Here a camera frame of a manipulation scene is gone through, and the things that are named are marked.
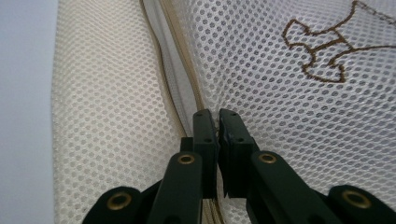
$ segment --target mesh fabric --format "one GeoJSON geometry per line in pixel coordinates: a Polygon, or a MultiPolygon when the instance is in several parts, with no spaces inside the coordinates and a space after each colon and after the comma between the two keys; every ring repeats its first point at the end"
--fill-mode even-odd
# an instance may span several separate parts
{"type": "Polygon", "coordinates": [[[56,223],[80,223],[105,191],[160,180],[179,125],[138,1],[60,1],[56,41],[56,223]]]}
{"type": "MultiPolygon", "coordinates": [[[[394,2],[171,3],[215,117],[239,113],[311,188],[354,185],[396,209],[394,2]]],[[[243,201],[221,209],[248,223],[243,201]]]]}

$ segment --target mesh panel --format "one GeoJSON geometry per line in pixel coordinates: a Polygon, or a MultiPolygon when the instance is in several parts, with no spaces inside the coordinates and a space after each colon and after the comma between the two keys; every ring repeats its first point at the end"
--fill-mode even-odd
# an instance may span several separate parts
{"type": "Polygon", "coordinates": [[[396,209],[396,22],[372,2],[172,0],[214,116],[238,112],[313,189],[350,184],[396,209]]]}
{"type": "Polygon", "coordinates": [[[56,222],[163,177],[179,134],[138,1],[60,1],[53,77],[56,222]]]}

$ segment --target brown dog outline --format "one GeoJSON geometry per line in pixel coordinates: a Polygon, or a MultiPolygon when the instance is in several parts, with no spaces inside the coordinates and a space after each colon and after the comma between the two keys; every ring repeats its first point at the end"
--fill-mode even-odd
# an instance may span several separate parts
{"type": "Polygon", "coordinates": [[[355,14],[356,12],[356,7],[360,7],[364,10],[366,10],[368,13],[377,16],[381,21],[386,21],[388,24],[392,24],[395,25],[396,27],[396,20],[394,20],[392,17],[389,17],[385,14],[379,13],[377,11],[375,11],[373,8],[368,7],[367,5],[365,5],[364,3],[360,2],[360,1],[353,1],[352,2],[352,8],[351,11],[349,13],[349,15],[343,19],[342,21],[340,21],[339,23],[337,23],[336,25],[334,25],[333,27],[323,30],[323,31],[319,31],[319,32],[312,32],[309,28],[309,26],[307,26],[306,24],[297,21],[295,19],[291,20],[288,22],[288,24],[286,25],[285,29],[283,30],[282,33],[282,37],[286,43],[286,45],[289,47],[289,49],[292,49],[293,47],[297,47],[297,46],[302,46],[304,48],[306,48],[306,50],[308,51],[308,53],[311,56],[310,62],[309,63],[305,63],[302,65],[302,69],[303,72],[310,78],[313,78],[314,80],[318,80],[321,82],[332,82],[332,83],[344,83],[346,82],[346,77],[345,77],[345,72],[346,69],[342,64],[337,64],[336,60],[341,58],[344,55],[350,54],[350,53],[354,53],[354,52],[358,52],[358,51],[364,51],[364,50],[370,50],[370,49],[396,49],[396,46],[393,45],[383,45],[383,46],[372,46],[372,47],[364,47],[364,48],[355,48],[353,47],[345,38],[344,36],[337,30],[338,28],[340,28],[342,25],[346,24],[355,14]],[[290,29],[290,27],[293,24],[298,24],[301,27],[304,28],[304,34],[307,36],[319,36],[319,35],[325,35],[328,33],[333,33],[334,35],[337,35],[337,38],[327,42],[325,44],[319,45],[315,48],[310,48],[307,44],[302,43],[302,42],[297,42],[297,43],[290,43],[289,40],[287,39],[287,34],[288,34],[288,30],[290,29]],[[344,46],[347,47],[347,50],[342,51],[340,53],[337,53],[335,56],[333,56],[329,62],[327,63],[327,65],[330,68],[338,68],[339,70],[339,78],[338,80],[334,80],[334,79],[329,79],[329,78],[325,78],[325,77],[320,77],[320,76],[316,76],[315,74],[311,74],[308,69],[312,68],[314,66],[314,64],[317,62],[318,57],[317,57],[317,52],[319,50],[322,49],[326,49],[329,48],[331,46],[337,45],[337,44],[343,44],[344,46]]]}

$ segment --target beige fabric edge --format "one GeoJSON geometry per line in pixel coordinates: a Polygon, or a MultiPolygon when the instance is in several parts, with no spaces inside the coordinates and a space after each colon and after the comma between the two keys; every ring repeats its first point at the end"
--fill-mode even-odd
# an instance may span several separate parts
{"type": "MultiPolygon", "coordinates": [[[[198,110],[205,109],[204,101],[202,99],[198,80],[196,78],[196,72],[192,65],[192,59],[187,48],[186,40],[181,32],[180,24],[178,18],[174,11],[174,7],[170,0],[160,0],[161,6],[163,8],[163,14],[168,22],[172,37],[175,41],[177,51],[180,55],[180,59],[183,62],[184,68],[189,75],[189,80],[192,86],[192,90],[195,95],[195,102],[198,110]]],[[[218,200],[203,200],[203,216],[207,223],[223,224],[224,219],[222,218],[222,213],[219,209],[218,200]]]]}
{"type": "MultiPolygon", "coordinates": [[[[175,105],[173,104],[172,95],[171,95],[171,93],[169,91],[169,86],[168,86],[168,83],[166,81],[165,72],[163,70],[163,57],[162,57],[160,43],[159,43],[157,37],[155,36],[154,31],[152,30],[152,27],[151,27],[151,25],[149,23],[149,17],[147,15],[147,11],[145,9],[145,5],[144,5],[143,0],[139,0],[139,4],[142,7],[143,15],[144,15],[145,21],[146,21],[146,23],[148,25],[148,30],[149,30],[149,33],[151,35],[151,39],[153,41],[154,48],[155,48],[155,50],[157,52],[157,57],[158,57],[158,62],[159,62],[159,66],[160,66],[162,80],[163,80],[163,83],[165,83],[164,87],[165,87],[165,91],[166,91],[166,98],[168,99],[168,101],[170,101],[170,104],[172,105],[172,114],[173,114],[173,116],[176,116],[175,119],[177,120],[177,129],[179,130],[179,134],[180,134],[181,137],[185,137],[185,136],[187,136],[186,135],[186,131],[184,130],[183,125],[181,124],[181,121],[180,121],[180,118],[179,118],[179,116],[177,114],[175,105]]],[[[214,203],[212,203],[211,200],[203,199],[202,206],[203,206],[203,211],[202,211],[203,223],[207,223],[207,224],[223,223],[223,222],[218,222],[219,218],[213,215],[213,207],[216,207],[216,206],[215,206],[214,203]]]]}
{"type": "Polygon", "coordinates": [[[155,49],[155,51],[157,53],[158,64],[159,64],[160,73],[161,73],[161,80],[165,84],[165,85],[163,85],[165,98],[168,101],[167,102],[168,104],[166,104],[166,105],[171,105],[170,107],[172,107],[172,108],[170,108],[170,110],[171,110],[171,113],[172,113],[172,117],[173,117],[173,119],[175,121],[175,124],[177,126],[177,131],[178,131],[180,137],[185,137],[185,136],[187,136],[186,135],[186,131],[185,131],[184,127],[183,127],[183,124],[181,123],[180,117],[177,114],[177,110],[176,110],[175,104],[173,103],[171,92],[169,90],[168,82],[166,80],[165,72],[163,71],[163,57],[162,57],[162,54],[161,54],[160,44],[159,44],[158,39],[157,39],[157,37],[155,36],[155,34],[154,34],[153,30],[152,30],[151,25],[149,24],[149,18],[148,18],[148,15],[146,13],[146,10],[145,10],[145,6],[143,4],[143,0],[139,0],[139,4],[140,4],[140,7],[142,8],[142,12],[143,12],[143,15],[145,17],[145,22],[148,25],[148,31],[150,33],[154,49],[155,49]]]}
{"type": "Polygon", "coordinates": [[[192,59],[189,54],[189,50],[187,48],[186,40],[184,35],[181,32],[180,24],[178,22],[176,12],[173,8],[171,1],[169,0],[160,0],[161,6],[163,8],[163,14],[168,22],[172,37],[175,41],[175,45],[177,47],[178,54],[180,55],[180,59],[183,62],[184,68],[186,69],[187,74],[189,75],[189,80],[192,86],[192,90],[195,95],[195,102],[197,104],[198,110],[205,109],[204,101],[202,99],[199,87],[198,80],[196,78],[196,72],[192,65],[192,59]]]}

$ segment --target metal grommet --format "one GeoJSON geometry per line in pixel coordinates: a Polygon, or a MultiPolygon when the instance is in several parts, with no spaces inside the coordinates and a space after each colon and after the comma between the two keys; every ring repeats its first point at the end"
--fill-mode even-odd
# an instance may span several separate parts
{"type": "Polygon", "coordinates": [[[355,207],[359,207],[359,208],[369,208],[371,207],[371,202],[370,200],[364,196],[363,194],[354,191],[354,190],[344,190],[343,192],[343,199],[354,205],[355,207]]]}
{"type": "Polygon", "coordinates": [[[107,208],[110,210],[121,210],[131,203],[132,197],[124,191],[117,192],[107,200],[107,208]]]}
{"type": "Polygon", "coordinates": [[[192,155],[181,155],[177,158],[177,161],[181,164],[191,164],[195,161],[195,158],[192,155]]]}
{"type": "Polygon", "coordinates": [[[269,154],[269,153],[263,153],[259,156],[259,160],[265,163],[274,163],[276,162],[276,157],[269,154]]]}

